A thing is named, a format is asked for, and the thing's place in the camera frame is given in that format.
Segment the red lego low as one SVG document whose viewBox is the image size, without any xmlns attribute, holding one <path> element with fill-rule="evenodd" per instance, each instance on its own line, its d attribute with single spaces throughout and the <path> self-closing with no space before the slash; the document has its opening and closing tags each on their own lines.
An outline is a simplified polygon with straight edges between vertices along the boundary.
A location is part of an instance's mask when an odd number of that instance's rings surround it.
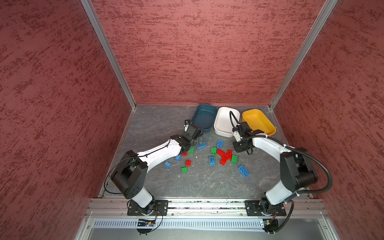
<svg viewBox="0 0 384 240">
<path fill-rule="evenodd" d="M 227 161 L 228 161 L 228 158 L 222 157 L 220 160 L 220 164 L 224 166 L 227 163 Z"/>
</svg>

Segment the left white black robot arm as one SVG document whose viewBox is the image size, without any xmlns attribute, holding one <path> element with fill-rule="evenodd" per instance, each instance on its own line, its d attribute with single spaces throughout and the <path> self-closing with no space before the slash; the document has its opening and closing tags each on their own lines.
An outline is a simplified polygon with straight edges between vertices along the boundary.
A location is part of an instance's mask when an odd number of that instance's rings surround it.
<svg viewBox="0 0 384 240">
<path fill-rule="evenodd" d="M 136 203 L 145 215 L 150 215 L 155 211 L 155 198 L 144 187 L 147 173 L 169 158 L 189 151 L 202 135 L 199 127 L 190 124 L 182 135 L 170 136 L 157 147 L 139 153 L 128 151 L 112 170 L 110 179 L 126 199 Z"/>
</svg>

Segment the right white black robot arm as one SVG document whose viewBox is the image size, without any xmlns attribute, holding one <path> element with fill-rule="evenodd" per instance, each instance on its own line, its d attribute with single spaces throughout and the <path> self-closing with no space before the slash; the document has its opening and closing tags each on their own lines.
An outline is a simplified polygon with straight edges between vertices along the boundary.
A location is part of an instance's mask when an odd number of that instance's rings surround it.
<svg viewBox="0 0 384 240">
<path fill-rule="evenodd" d="M 280 180 L 274 187 L 262 194 L 259 211 L 270 216 L 278 211 L 282 203 L 292 200 L 300 194 L 319 194 L 331 189 L 333 178 L 330 171 L 304 148 L 294 148 L 264 133 L 241 136 L 234 133 L 233 142 L 236 152 L 258 148 L 280 163 Z M 307 190 L 318 182 L 314 163 L 320 166 L 327 176 L 327 184 L 319 190 Z"/>
</svg>

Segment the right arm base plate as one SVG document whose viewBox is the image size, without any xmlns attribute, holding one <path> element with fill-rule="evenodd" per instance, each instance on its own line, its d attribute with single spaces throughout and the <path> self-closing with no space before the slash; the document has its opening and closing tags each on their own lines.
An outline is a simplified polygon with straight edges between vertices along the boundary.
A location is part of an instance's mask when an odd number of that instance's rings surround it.
<svg viewBox="0 0 384 240">
<path fill-rule="evenodd" d="M 271 205 L 266 200 L 244 201 L 248 217 L 284 217 L 287 215 L 283 204 Z"/>
</svg>

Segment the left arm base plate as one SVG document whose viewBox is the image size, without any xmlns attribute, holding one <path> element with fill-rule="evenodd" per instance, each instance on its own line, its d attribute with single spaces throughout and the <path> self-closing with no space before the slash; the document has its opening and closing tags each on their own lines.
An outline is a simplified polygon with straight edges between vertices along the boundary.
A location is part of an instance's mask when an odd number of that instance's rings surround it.
<svg viewBox="0 0 384 240">
<path fill-rule="evenodd" d="M 168 200 L 152 200 L 150 204 L 142 208 L 133 200 L 127 203 L 128 216 L 166 216 L 168 212 Z"/>
</svg>

